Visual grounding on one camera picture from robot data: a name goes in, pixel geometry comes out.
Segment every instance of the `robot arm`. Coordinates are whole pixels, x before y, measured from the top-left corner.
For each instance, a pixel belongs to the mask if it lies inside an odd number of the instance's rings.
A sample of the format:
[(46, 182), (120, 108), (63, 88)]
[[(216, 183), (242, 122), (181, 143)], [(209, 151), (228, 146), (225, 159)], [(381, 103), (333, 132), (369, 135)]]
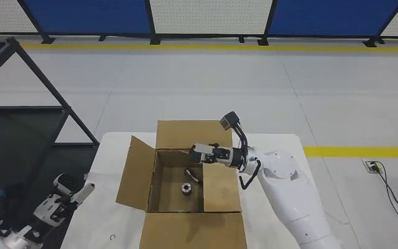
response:
[(301, 249), (340, 249), (326, 221), (318, 192), (294, 157), (284, 151), (264, 153), (247, 146), (246, 136), (234, 112), (228, 113), (220, 123), (225, 129), (238, 130), (241, 147), (194, 144), (190, 151), (191, 160), (219, 162), (238, 169), (240, 174), (250, 175), (247, 183), (239, 176), (243, 189), (257, 176), (276, 216), (295, 237)]
[(78, 191), (76, 182), (76, 177), (59, 175), (53, 182), (53, 192), (35, 209), (31, 223), (18, 232), (0, 231), (0, 249), (2, 243), (9, 249), (42, 248), (47, 234), (71, 216), (95, 188), (88, 183)]

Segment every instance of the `white wall panel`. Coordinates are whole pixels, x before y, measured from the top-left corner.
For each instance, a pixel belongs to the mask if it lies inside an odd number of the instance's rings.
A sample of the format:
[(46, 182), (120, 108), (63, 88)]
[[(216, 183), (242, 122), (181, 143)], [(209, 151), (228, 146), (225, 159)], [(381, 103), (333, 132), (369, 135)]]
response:
[(37, 32), (17, 0), (0, 0), (0, 32)]
[(390, 24), (384, 29), (382, 36), (398, 36), (398, 15), (396, 15)]
[(158, 34), (263, 34), (272, 0), (150, 0)]

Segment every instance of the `black metal frame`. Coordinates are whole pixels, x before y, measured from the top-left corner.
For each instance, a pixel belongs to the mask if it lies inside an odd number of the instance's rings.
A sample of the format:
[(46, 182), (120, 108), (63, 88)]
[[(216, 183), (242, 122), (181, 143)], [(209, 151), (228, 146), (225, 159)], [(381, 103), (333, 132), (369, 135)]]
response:
[(267, 40), (268, 33), (269, 33), (269, 29), (271, 28), (272, 21), (274, 20), (274, 14), (275, 14), (277, 5), (278, 5), (278, 0), (272, 0), (271, 8), (269, 9), (266, 29), (264, 30), (264, 34), (262, 35), (261, 40), (257, 41), (257, 43), (260, 46), (268, 46), (268, 40)]
[(37, 32), (39, 33), (39, 35), (43, 38), (42, 44), (51, 44), (51, 43), (53, 43), (53, 41), (55, 41), (55, 38), (50, 38), (49, 35), (47, 35), (43, 31), (43, 29), (40, 27), (39, 23), (36, 21), (35, 17), (31, 13), (31, 11), (27, 7), (27, 5), (24, 2), (24, 0), (18, 0), (18, 3), (21, 6), (21, 8), (24, 10), (24, 12), (27, 15), (27, 17), (29, 18), (29, 20), (32, 22), (33, 26), (35, 26), (35, 28), (37, 29)]
[(21, 5), (21, 8), (27, 14), (30, 21), (33, 23), (38, 33), (36, 32), (3, 32), (0, 35), (37, 35), (39, 34), (43, 38), (43, 44), (51, 44), (55, 38), (50, 38), (49, 35), (95, 35), (99, 36), (99, 41), (102, 42), (105, 40), (107, 36), (116, 36), (116, 37), (133, 37), (133, 38), (149, 38), (151, 45), (159, 45), (162, 39), (194, 39), (194, 38), (215, 38), (215, 37), (236, 37), (238, 38), (240, 43), (244, 43), (245, 37), (258, 37), (261, 38), (257, 42), (259, 45), (269, 45), (268, 37), (278, 37), (278, 38), (319, 38), (319, 39), (369, 39), (368, 41), (363, 42), (367, 47), (375, 47), (375, 42), (379, 42), (380, 44), (384, 44), (383, 39), (398, 39), (398, 37), (383, 37), (381, 34), (384, 29), (389, 25), (391, 20), (398, 13), (398, 6), (394, 10), (394, 12), (389, 16), (386, 23), (381, 27), (379, 32), (374, 35), (289, 35), (289, 34), (270, 34), (270, 28), (272, 25), (272, 21), (274, 19), (274, 14), (277, 8), (278, 0), (273, 0), (270, 8), (270, 12), (267, 19), (267, 24), (264, 29), (264, 33), (260, 34), (158, 34), (155, 30), (154, 19), (152, 15), (152, 9), (150, 6), (150, 0), (144, 0), (146, 6), (146, 12), (148, 16), (148, 21), (150, 25), (150, 34), (129, 34), (129, 33), (66, 33), (66, 32), (49, 32), (45, 33), (38, 22), (35, 20), (28, 6), (24, 2), (24, 0), (17, 0)]
[[(32, 167), (28, 171), (28, 178), (24, 183), (24, 191), (21, 195), (21, 200), (27, 198), (29, 195), (29, 189), (33, 186), (42, 166), (47, 159), (50, 151), (53, 148), (93, 148), (97, 149), (100, 143), (85, 126), (82, 120), (66, 102), (66, 100), (61, 96), (61, 94), (55, 89), (48, 78), (43, 74), (43, 72), (38, 68), (34, 61), (29, 57), (26, 51), (21, 47), (18, 41), (9, 37), (6, 39), (5, 43), (0, 42), (0, 67), (15, 53), (26, 63), (26, 65), (33, 71), (33, 73), (40, 79), (40, 81), (45, 85), (45, 87), (50, 91), (50, 93), (58, 100), (61, 104), (60, 106), (0, 106), (0, 113), (59, 113), (58, 123), (55, 123), (56, 127), (52, 133), (49, 134), (49, 138), (46, 140), (42, 153), (38, 154), (37, 157), (32, 161)], [(71, 116), (77, 125), (85, 132), (87, 137), (91, 139), (91, 143), (56, 143), (56, 140), (65, 125), (67, 118)], [(16, 209), (14, 215), (17, 215), (19, 208)]]
[(385, 44), (383, 39), (381, 38), (381, 34), (384, 32), (386, 27), (390, 24), (390, 22), (393, 20), (393, 18), (397, 15), (398, 13), (398, 5), (394, 12), (388, 17), (387, 21), (383, 24), (383, 26), (380, 28), (379, 32), (375, 36), (372, 36), (369, 40), (362, 42), (365, 44), (366, 47), (377, 47), (375, 45), (375, 42), (378, 42), (379, 44)]

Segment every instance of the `open cardboard box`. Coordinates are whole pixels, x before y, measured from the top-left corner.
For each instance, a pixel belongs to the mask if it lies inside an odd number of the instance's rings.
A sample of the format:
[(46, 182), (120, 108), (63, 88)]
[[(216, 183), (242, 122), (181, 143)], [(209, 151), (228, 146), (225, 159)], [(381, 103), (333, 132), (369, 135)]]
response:
[(231, 147), (232, 133), (218, 121), (159, 121), (155, 148), (131, 138), (116, 202), (146, 211), (140, 249), (246, 248), (236, 170), (191, 163), (194, 143)]

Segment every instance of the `black cable on floor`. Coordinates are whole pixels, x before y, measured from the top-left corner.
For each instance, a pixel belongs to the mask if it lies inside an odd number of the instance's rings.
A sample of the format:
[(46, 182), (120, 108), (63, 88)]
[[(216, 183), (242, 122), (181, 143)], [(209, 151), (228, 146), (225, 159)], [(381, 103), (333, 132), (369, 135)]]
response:
[(389, 186), (388, 183), (387, 183), (387, 171), (386, 171), (386, 168), (384, 167), (383, 163), (381, 163), (381, 162), (379, 162), (379, 161), (375, 161), (375, 163), (379, 163), (379, 164), (383, 167), (383, 169), (384, 169), (384, 175), (386, 176), (386, 178), (384, 178), (383, 175), (380, 173), (379, 167), (377, 167), (377, 165), (376, 165), (376, 168), (377, 168), (377, 169), (375, 169), (375, 170), (377, 171), (377, 173), (379, 173), (381, 179), (382, 179), (383, 182), (386, 184), (386, 190), (387, 190), (388, 199), (390, 200), (390, 203), (391, 203), (391, 205), (392, 205), (392, 208), (393, 208), (393, 209), (395, 210), (395, 212), (398, 214), (398, 211), (397, 211), (396, 207), (394, 206), (394, 203), (393, 203), (392, 200), (391, 200), (390, 192), (391, 192), (391, 194), (392, 194), (392, 197), (394, 198), (394, 201), (395, 201), (397, 204), (398, 204), (398, 200), (397, 200), (397, 198), (396, 198), (396, 195), (394, 194), (394, 192), (392, 191), (392, 189), (390, 188), (390, 186)]

